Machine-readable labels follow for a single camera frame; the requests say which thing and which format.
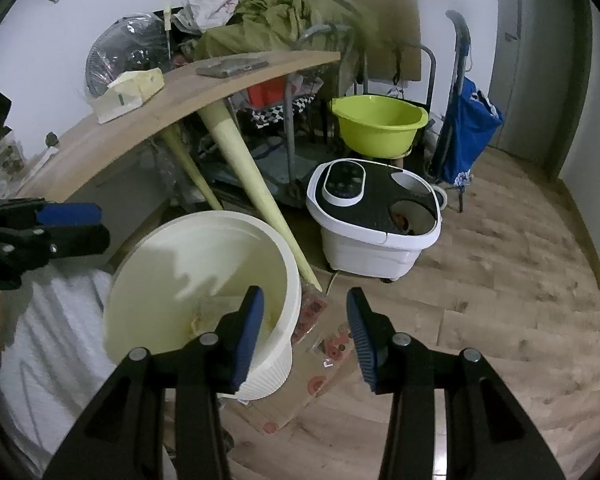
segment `silver screw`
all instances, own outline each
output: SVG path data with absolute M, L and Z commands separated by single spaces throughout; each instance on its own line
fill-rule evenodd
M 129 352 L 129 359 L 132 361 L 142 361 L 146 357 L 146 348 L 137 347 L 134 348 L 131 352 Z
M 467 361 L 471 361 L 472 363 L 477 363 L 480 360 L 482 355 L 475 348 L 467 348 L 462 352 L 462 355 Z
M 215 332 L 205 332 L 200 336 L 200 344 L 204 346 L 213 346 L 218 341 L 220 341 L 220 338 Z
M 411 344 L 411 336 L 404 332 L 396 332 L 391 341 L 398 346 L 409 346 Z

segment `green fabric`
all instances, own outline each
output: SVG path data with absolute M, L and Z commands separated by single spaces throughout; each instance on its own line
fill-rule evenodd
M 290 50 L 302 32 L 318 23 L 350 25 L 363 43 L 374 38 L 377 30 L 376 20 L 351 0 L 241 0 L 227 25 L 210 28 L 202 35 L 189 60 Z M 303 46 L 313 50 L 326 47 L 324 35 Z

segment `transparent plastic wrap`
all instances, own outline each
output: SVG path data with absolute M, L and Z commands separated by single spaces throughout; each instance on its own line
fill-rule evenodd
M 154 14 L 133 14 L 117 20 L 91 47 L 85 68 L 86 85 L 94 97 L 123 72 L 171 69 L 164 22 Z

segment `lime green plastic tub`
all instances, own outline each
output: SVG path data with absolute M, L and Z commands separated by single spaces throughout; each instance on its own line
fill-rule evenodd
M 381 95 L 353 95 L 331 101 L 342 140 L 366 156 L 397 158 L 411 147 L 429 115 L 424 108 Z

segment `black and white checkered fabric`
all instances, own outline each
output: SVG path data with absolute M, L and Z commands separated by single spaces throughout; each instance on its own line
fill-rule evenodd
M 315 95 L 301 95 L 294 98 L 294 114 L 299 114 L 314 100 Z M 275 124 L 284 118 L 283 105 L 275 105 L 262 110 L 252 110 L 251 120 L 257 129 L 264 128 L 268 124 Z

